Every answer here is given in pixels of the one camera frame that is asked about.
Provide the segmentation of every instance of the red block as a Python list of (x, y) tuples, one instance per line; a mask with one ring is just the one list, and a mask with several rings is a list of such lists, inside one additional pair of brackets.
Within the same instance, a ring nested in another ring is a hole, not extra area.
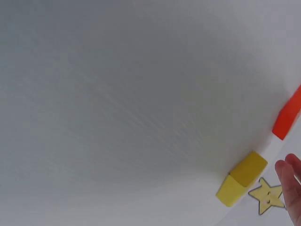
[(301, 110), (301, 86), (279, 112), (272, 132), (283, 140), (294, 122), (298, 119)]

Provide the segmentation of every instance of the yellow star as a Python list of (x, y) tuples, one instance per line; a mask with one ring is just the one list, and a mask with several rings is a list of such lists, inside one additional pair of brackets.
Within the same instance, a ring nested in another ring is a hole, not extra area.
[(271, 187), (264, 178), (259, 179), (260, 187), (249, 191), (249, 195), (259, 201), (259, 215), (267, 211), (271, 206), (285, 208), (279, 197), (282, 194), (281, 185)]

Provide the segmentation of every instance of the white backdrop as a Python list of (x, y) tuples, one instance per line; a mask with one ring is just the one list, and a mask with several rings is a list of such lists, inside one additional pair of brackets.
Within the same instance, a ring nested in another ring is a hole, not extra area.
[(298, 0), (3, 0), (0, 223), (202, 225), (301, 83)]

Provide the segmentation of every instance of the toy block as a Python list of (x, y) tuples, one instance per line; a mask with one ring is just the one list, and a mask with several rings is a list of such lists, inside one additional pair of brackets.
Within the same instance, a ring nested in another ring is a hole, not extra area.
[(258, 153), (251, 152), (231, 170), (216, 197), (224, 205), (231, 207), (247, 192), (267, 164), (268, 162)]
[(243, 187), (249, 187), (259, 177), (268, 162), (258, 153), (251, 152), (233, 170), (230, 175)]
[(277, 120), (274, 124), (272, 132), (284, 140), (291, 127), (299, 117), (301, 110), (301, 86), (297, 89), (294, 95), (285, 104), (282, 110), (279, 112)]
[(216, 197), (227, 207), (233, 206), (247, 189), (228, 174)]

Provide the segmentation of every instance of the finger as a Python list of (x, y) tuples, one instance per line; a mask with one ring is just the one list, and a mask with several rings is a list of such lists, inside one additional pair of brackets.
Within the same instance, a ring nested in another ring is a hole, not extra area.
[(301, 160), (294, 154), (288, 154), (285, 161), (293, 167), (293, 171), (298, 180), (301, 180)]
[(277, 161), (275, 170), (282, 185), (287, 211), (296, 225), (300, 221), (301, 216), (301, 196), (299, 196), (301, 185), (294, 177), (292, 166), (287, 162)]

